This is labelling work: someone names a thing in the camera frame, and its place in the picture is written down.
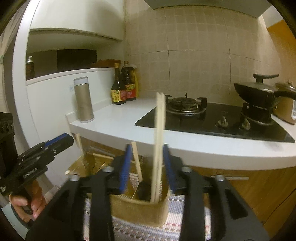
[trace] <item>bottle label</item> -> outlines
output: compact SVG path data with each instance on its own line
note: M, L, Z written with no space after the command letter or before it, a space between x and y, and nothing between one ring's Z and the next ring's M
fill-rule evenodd
M126 98L131 99L136 97L136 85L126 85Z
M126 100L126 91L111 90L113 102L120 102Z

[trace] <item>bottle cap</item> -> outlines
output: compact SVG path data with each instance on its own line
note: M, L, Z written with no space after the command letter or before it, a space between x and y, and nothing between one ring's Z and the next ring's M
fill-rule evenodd
M29 56L29 57L28 57L28 60L27 60L27 62L26 62L26 64L28 64L28 63L33 63L32 58L33 58L33 56Z
M87 84L88 82L89 82L89 79L87 76L76 78L74 79L74 86Z

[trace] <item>kitchen counter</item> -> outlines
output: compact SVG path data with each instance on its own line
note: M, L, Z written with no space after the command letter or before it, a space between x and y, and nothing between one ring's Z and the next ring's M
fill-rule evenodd
M95 120L70 123L72 133L98 143L124 150L137 142L139 155L153 153L154 129L135 126L135 122L156 106L155 99L139 98L124 105L109 105L94 113ZM294 139L296 126L272 118ZM164 131L164 143L172 155L187 165L231 170L265 170L296 166L296 144L238 139L211 135Z

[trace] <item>human hand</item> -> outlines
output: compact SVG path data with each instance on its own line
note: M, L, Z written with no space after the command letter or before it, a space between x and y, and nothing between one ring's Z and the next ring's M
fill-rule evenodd
M42 195L42 189L36 180L34 180L32 182L32 185L28 187L28 191L30 191L33 194L31 208L33 210L32 216L35 220L42 212L42 210L45 208L46 202L45 198ZM32 219L32 216L27 214L22 208L23 206L27 206L29 203L29 201L25 197L19 195L9 195L9 201L11 202L11 205L14 207L16 213L25 223L29 222L30 219Z

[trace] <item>wok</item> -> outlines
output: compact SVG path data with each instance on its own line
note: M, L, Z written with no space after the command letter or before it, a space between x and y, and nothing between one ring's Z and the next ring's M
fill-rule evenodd
M277 103L277 97L288 97L296 100L296 93L279 91L276 87L263 83L263 79L279 77L279 74L260 75L254 74L256 82L234 83L234 88L239 96L250 105L261 108L272 108Z

